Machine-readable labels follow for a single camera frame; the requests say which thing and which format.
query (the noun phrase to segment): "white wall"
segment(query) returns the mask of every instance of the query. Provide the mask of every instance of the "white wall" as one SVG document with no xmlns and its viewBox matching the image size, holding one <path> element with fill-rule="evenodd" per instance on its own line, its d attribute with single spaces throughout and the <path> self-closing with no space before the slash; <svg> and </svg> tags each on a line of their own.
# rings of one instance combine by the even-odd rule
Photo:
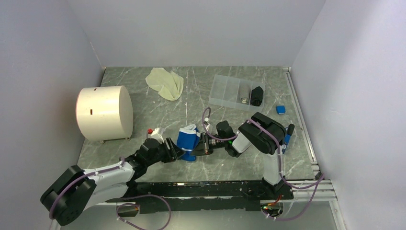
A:
<svg viewBox="0 0 406 230">
<path fill-rule="evenodd" d="M 0 1 L 0 229 L 48 229 L 42 193 L 76 164 L 76 97 L 102 68 L 65 0 Z"/>
<path fill-rule="evenodd" d="M 104 66 L 291 66 L 325 0 L 68 0 Z"/>
<path fill-rule="evenodd" d="M 406 2 L 327 0 L 293 64 L 349 229 L 406 226 Z"/>
</svg>

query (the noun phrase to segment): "white cylindrical container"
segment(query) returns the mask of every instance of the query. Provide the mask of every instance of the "white cylindrical container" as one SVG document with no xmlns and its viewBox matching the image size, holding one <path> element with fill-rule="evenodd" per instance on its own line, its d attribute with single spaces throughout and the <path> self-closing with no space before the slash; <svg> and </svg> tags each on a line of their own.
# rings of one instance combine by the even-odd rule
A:
<svg viewBox="0 0 406 230">
<path fill-rule="evenodd" d="M 124 86 L 84 88 L 76 101 L 76 121 L 91 141 L 130 138 L 133 105 Z"/>
</svg>

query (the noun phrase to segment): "gray marble floor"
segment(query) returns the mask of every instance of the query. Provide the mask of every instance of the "gray marble floor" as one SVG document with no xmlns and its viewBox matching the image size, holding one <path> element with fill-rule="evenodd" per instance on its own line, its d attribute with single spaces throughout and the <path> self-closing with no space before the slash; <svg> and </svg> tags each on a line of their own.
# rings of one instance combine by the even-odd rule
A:
<svg viewBox="0 0 406 230">
<path fill-rule="evenodd" d="M 164 127 L 164 138 L 176 143 L 179 128 L 196 124 L 205 107 L 212 108 L 211 123 L 227 120 L 234 130 L 253 113 L 209 105 L 209 94 L 215 74 L 232 76 L 266 84 L 263 114 L 284 126 L 295 124 L 296 129 L 284 156 L 287 179 L 314 179 L 305 139 L 292 102 L 287 80 L 279 67 L 169 67 L 184 78 L 182 96 L 174 102 L 167 101 L 150 89 L 145 77 L 150 67 L 110 67 L 106 69 L 101 86 L 124 85 L 131 96 L 134 108 L 134 130 L 131 140 L 110 140 L 104 144 L 85 140 L 78 165 L 97 168 L 118 162 L 119 156 L 135 153 L 145 140 L 148 128 Z M 275 106 L 283 104 L 286 114 L 278 115 Z M 196 162 L 176 161 L 156 163 L 148 168 L 139 182 L 191 182 L 216 180 L 255 180 L 263 174 L 262 153 L 251 146 L 239 158 L 230 157 L 225 150 L 216 149 L 213 155 L 201 156 Z"/>
</svg>

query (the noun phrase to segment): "clear plastic organizer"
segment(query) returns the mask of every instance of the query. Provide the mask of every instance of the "clear plastic organizer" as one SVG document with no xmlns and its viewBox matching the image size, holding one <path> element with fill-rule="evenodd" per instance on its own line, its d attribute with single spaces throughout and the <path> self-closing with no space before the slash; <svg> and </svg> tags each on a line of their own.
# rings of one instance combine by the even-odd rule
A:
<svg viewBox="0 0 406 230">
<path fill-rule="evenodd" d="M 222 75 L 215 75 L 210 91 L 209 103 L 229 107 L 233 109 L 241 109 L 251 112 L 261 112 L 264 108 L 265 100 L 262 99 L 260 106 L 250 105 L 251 102 L 251 90 L 260 86 L 264 90 L 265 84 L 250 80 L 244 80 L 239 78 L 227 77 Z M 249 97 L 245 96 L 247 89 L 249 90 Z M 248 104 L 242 103 L 241 97 L 248 99 Z"/>
</svg>

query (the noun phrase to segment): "metal frame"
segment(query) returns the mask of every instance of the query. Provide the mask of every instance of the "metal frame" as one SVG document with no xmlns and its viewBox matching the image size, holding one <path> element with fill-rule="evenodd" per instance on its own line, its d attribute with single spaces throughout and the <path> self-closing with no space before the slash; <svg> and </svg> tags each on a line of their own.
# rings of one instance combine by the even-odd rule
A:
<svg viewBox="0 0 406 230">
<path fill-rule="evenodd" d="M 345 224 L 344 218 L 341 213 L 338 201 L 330 201 L 331 212 L 333 213 L 334 222 L 338 230 L 346 230 L 347 225 Z"/>
<path fill-rule="evenodd" d="M 316 181 L 290 181 L 296 187 L 303 187 L 315 183 Z M 313 191 L 314 187 L 299 190 L 293 188 L 293 200 L 280 200 L 279 202 L 308 202 Z M 330 180 L 322 180 L 317 188 L 315 197 L 313 201 L 337 201 L 336 193 L 334 192 L 333 184 Z M 272 203 L 274 200 L 261 200 L 261 204 Z"/>
<path fill-rule="evenodd" d="M 302 110 L 300 109 L 299 100 L 297 99 L 296 91 L 294 90 L 294 87 L 293 87 L 291 75 L 287 71 L 284 72 L 283 74 L 285 74 L 285 76 L 286 76 L 286 81 L 288 83 L 289 90 L 291 91 L 292 101 L 294 102 L 293 103 L 294 109 L 296 111 L 297 117 L 299 118 L 299 125 L 302 130 L 303 137 L 306 140 L 306 147 L 307 147 L 307 152 L 309 153 L 310 161 L 317 162 L 315 152 L 313 150 L 313 145 L 312 145 L 312 142 L 310 141 L 309 133 L 307 132 L 307 127 L 306 127 L 305 120 L 303 118 Z"/>
</svg>

